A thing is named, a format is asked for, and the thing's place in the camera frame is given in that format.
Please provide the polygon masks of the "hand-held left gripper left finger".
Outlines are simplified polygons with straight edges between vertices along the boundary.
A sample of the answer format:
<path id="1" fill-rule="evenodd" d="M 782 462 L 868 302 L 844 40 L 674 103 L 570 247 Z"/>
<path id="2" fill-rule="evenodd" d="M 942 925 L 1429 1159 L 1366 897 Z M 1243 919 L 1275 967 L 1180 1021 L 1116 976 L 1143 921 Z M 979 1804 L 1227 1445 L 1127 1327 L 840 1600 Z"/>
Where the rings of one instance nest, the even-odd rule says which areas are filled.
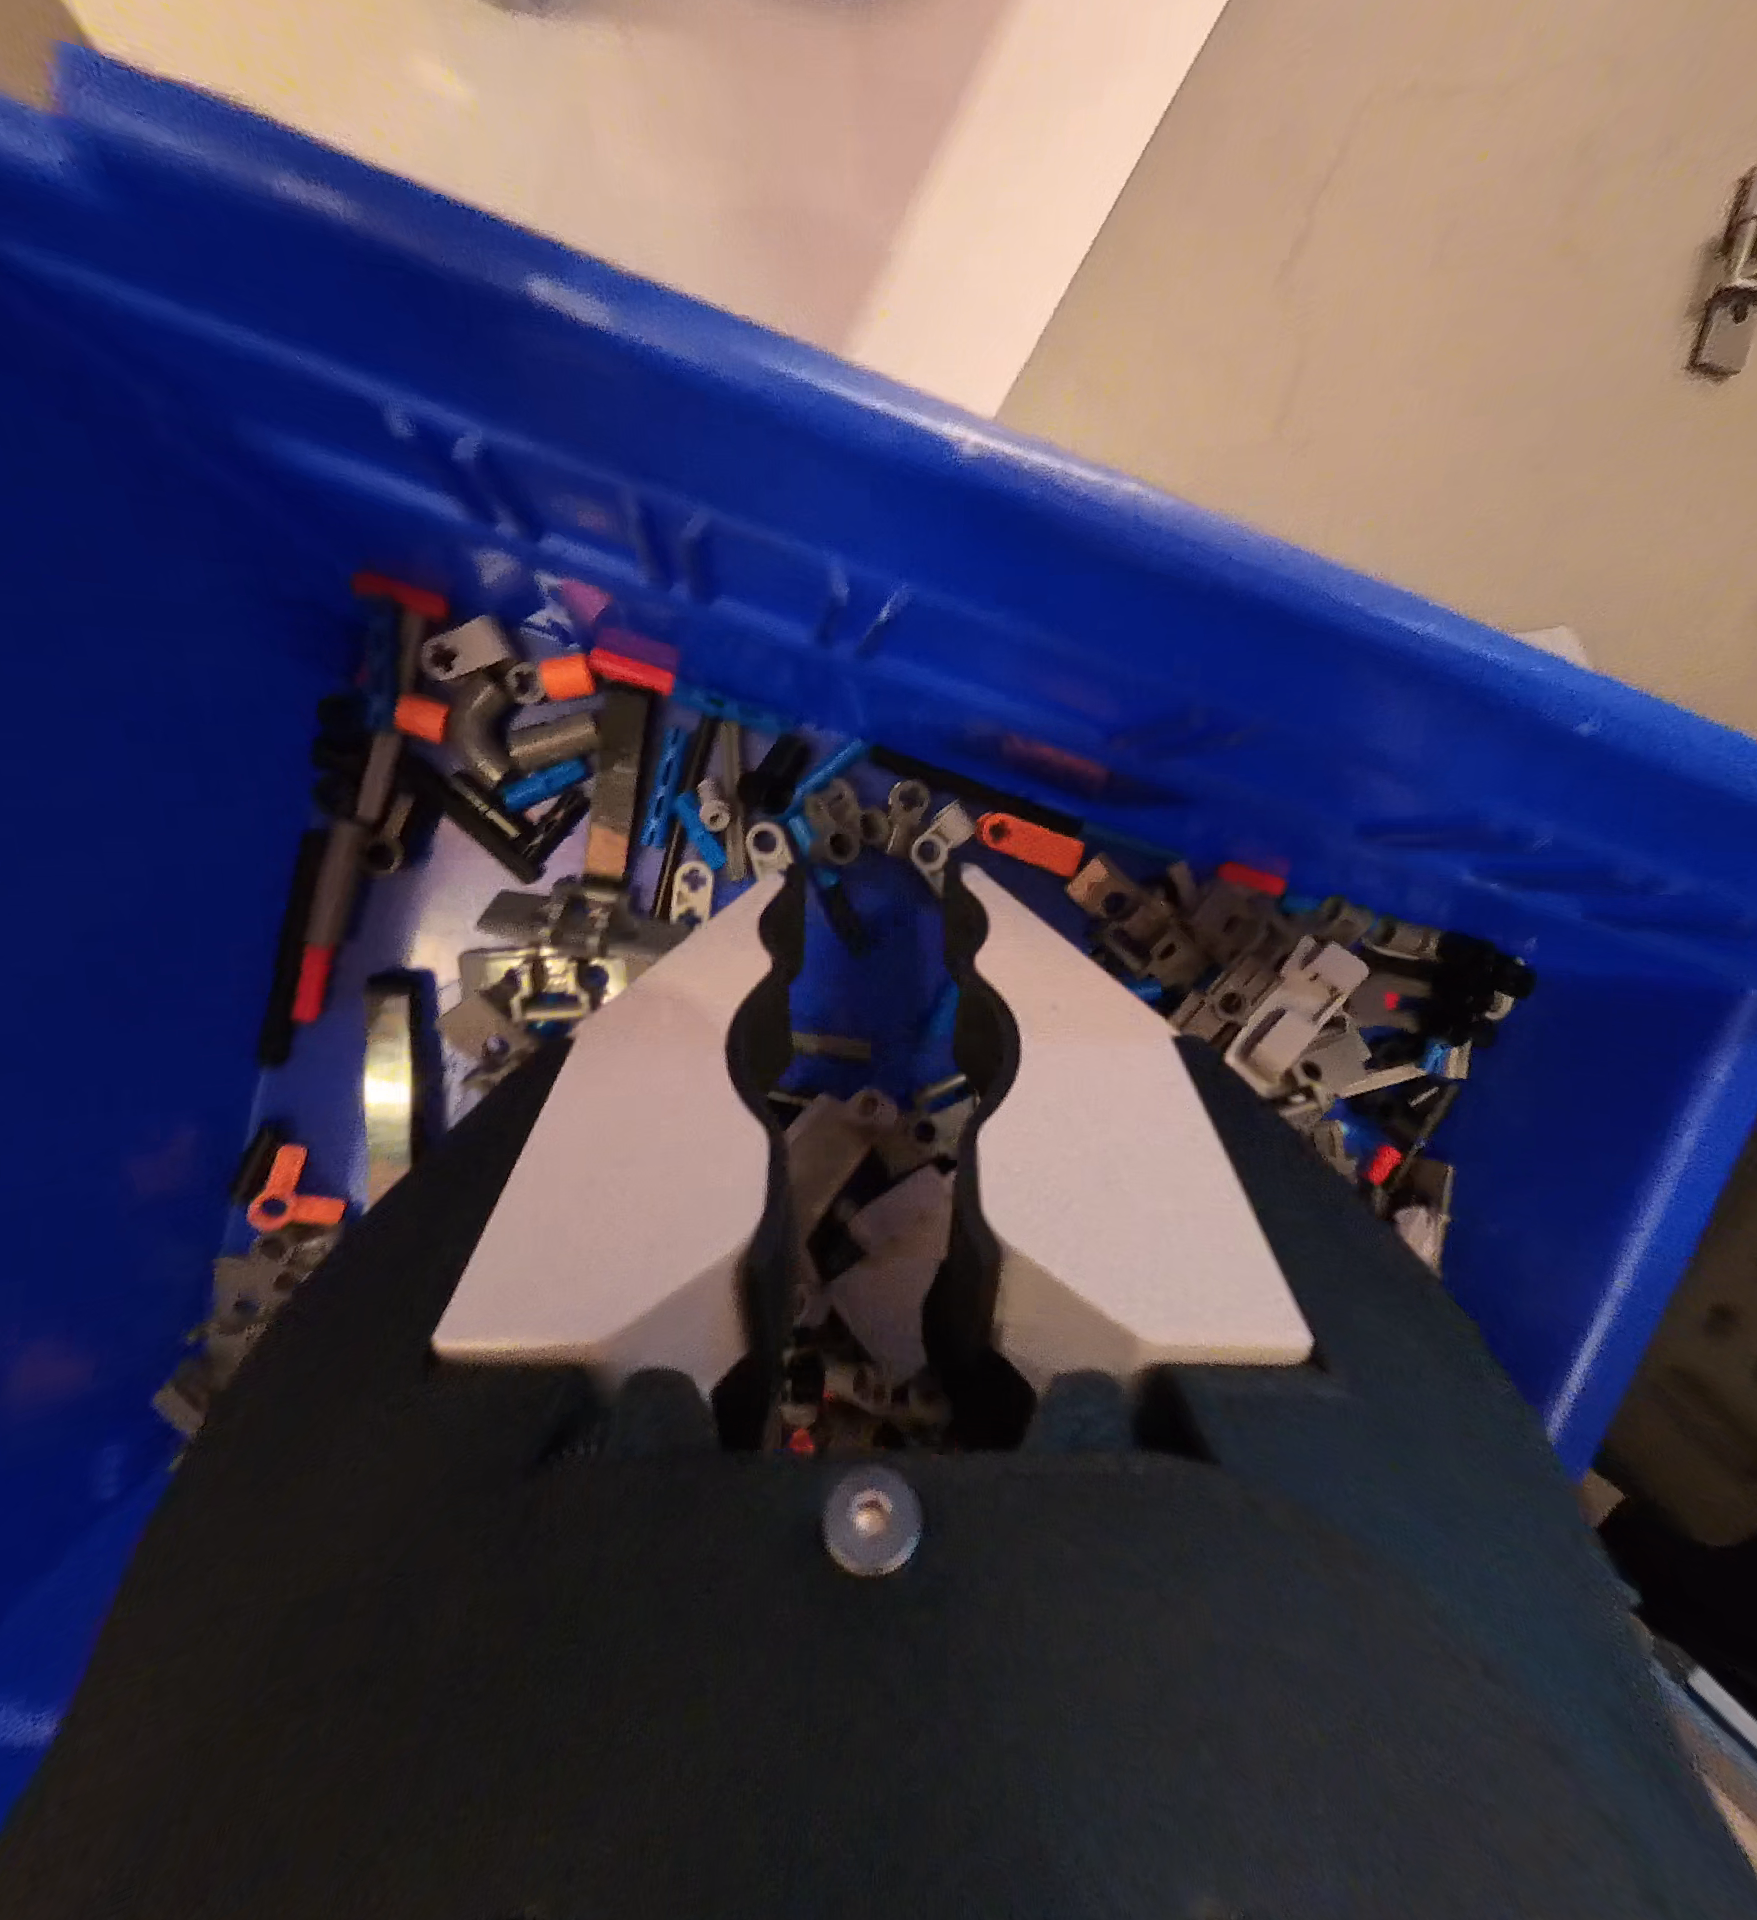
<path id="1" fill-rule="evenodd" d="M 798 1265 L 771 1091 L 804 946 L 804 885 L 778 874 L 579 1029 L 433 1327 L 437 1361 L 605 1391 L 670 1374 L 726 1443 L 771 1440 Z"/>

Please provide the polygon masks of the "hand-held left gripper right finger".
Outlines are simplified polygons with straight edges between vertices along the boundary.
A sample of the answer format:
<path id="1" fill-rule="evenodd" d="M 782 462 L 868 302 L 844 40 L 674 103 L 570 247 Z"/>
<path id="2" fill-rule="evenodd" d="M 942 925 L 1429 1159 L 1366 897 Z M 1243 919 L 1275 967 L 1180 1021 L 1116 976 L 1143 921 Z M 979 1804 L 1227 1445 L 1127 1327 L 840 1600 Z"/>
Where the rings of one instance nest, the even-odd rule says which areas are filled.
<path id="1" fill-rule="evenodd" d="M 1025 1443 L 1058 1385 L 1309 1365 L 1314 1333 L 1172 1029 L 979 864 L 942 885 L 977 1091 L 925 1348 L 959 1443 Z"/>

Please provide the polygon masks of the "pile of small brick parts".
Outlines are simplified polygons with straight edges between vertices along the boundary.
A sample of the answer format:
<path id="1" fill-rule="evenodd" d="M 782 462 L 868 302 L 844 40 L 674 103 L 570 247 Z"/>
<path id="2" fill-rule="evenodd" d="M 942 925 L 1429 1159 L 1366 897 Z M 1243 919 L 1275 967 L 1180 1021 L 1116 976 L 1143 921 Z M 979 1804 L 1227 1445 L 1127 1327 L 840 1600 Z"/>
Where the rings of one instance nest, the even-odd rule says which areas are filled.
<path id="1" fill-rule="evenodd" d="M 1224 1053 L 1267 1105 L 1443 1269 L 1454 1171 L 1431 1137 L 1472 1047 L 1523 1003 L 1530 964 L 1481 940 L 1297 903 L 1282 877 L 1224 864 L 1197 877 L 1163 855 L 1139 886 L 1058 809 L 1010 799 L 896 751 L 827 745 L 708 686 L 628 635 L 599 589 L 560 586 L 556 644 L 360 575 L 362 663 L 315 710 L 315 821 L 303 831 L 258 1036 L 284 1073 L 325 1019 L 367 891 L 427 860 L 442 828 L 520 881 L 461 959 L 441 1009 L 419 967 L 370 974 L 362 1204 L 426 1152 L 442 1053 L 485 1097 L 539 1044 L 567 1035 L 682 943 L 726 886 L 804 865 L 825 921 L 863 954 L 844 874 L 863 850 L 941 893 L 961 849 L 1058 880 L 1094 958 L 1143 1003 Z"/>

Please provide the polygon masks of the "blue bin with square tag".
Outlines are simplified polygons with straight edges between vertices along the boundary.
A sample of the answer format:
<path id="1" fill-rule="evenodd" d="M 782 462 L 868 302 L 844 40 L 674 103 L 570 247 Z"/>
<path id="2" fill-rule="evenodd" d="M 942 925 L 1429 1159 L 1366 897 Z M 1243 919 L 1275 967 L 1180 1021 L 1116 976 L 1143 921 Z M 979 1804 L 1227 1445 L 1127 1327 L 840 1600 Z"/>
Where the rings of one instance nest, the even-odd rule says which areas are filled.
<path id="1" fill-rule="evenodd" d="M 769 1443 L 433 1327 L 573 1044 L 145 1429 L 360 575 L 1538 966 L 1438 1284 L 1176 1036 L 1315 1340 L 959 1443 L 977 1091 L 804 886 Z M 0 94 L 0 1916 L 1757 1916 L 1579 1516 L 1757 1116 L 1757 745 L 90 54 Z"/>

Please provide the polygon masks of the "grey track link piece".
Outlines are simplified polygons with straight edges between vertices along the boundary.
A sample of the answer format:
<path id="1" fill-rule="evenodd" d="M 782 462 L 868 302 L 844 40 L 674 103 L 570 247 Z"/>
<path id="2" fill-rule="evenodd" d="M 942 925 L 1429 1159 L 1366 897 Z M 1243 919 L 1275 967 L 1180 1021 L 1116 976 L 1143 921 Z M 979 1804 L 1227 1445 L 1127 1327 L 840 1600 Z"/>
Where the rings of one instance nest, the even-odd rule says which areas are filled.
<path id="1" fill-rule="evenodd" d="M 1752 361 L 1757 328 L 1757 165 L 1750 168 L 1730 204 L 1720 239 L 1708 253 L 1684 371 L 1724 381 Z"/>

